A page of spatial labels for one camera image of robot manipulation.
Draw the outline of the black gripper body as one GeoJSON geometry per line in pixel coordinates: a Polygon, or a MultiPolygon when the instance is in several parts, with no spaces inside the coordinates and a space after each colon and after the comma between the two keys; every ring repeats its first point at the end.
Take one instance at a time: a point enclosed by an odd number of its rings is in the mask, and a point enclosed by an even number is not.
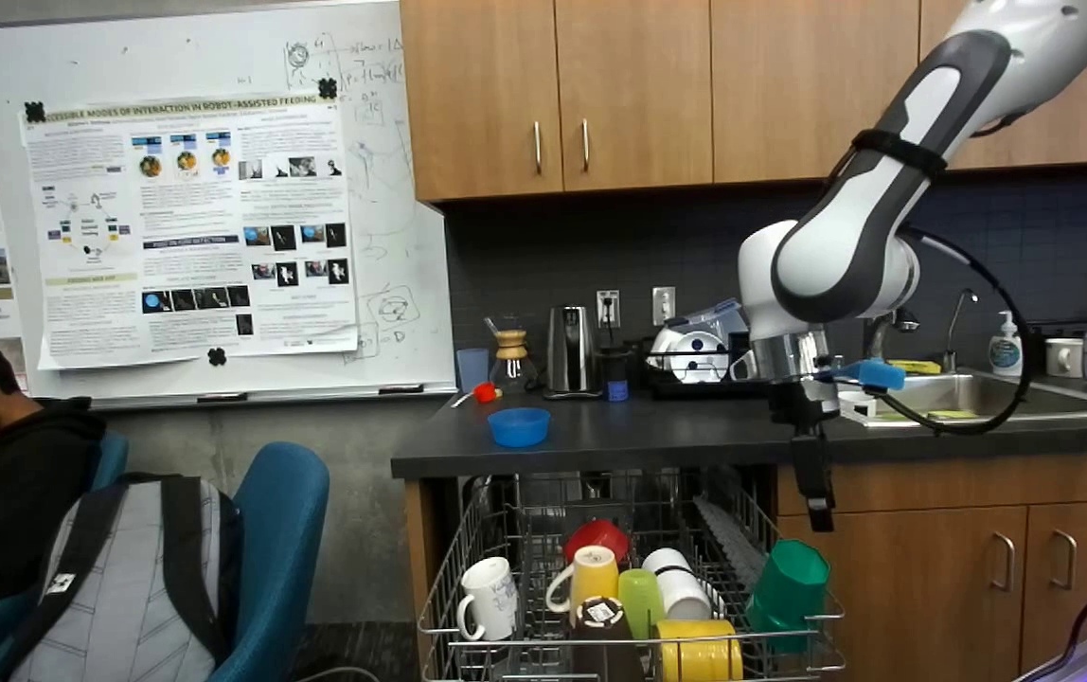
{"type": "Polygon", "coordinates": [[[775,382],[769,396],[769,417],[790,427],[786,460],[796,465],[796,488],[803,498],[809,526],[827,533],[838,509],[832,465],[820,434],[829,415],[800,382],[775,382]]]}

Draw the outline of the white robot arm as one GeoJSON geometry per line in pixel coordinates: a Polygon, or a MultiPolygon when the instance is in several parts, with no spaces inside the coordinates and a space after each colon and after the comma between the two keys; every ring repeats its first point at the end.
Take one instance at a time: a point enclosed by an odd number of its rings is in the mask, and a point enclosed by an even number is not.
{"type": "Polygon", "coordinates": [[[878,358],[881,325],[918,293],[901,237],[949,157],[1058,98],[1087,67],[1087,0],[964,0],[870,131],[853,138],[809,214],[756,228],[738,245],[742,323],[775,424],[790,424],[796,483],[815,530],[832,526],[820,424],[838,387],[944,434],[899,398],[878,358]]]}

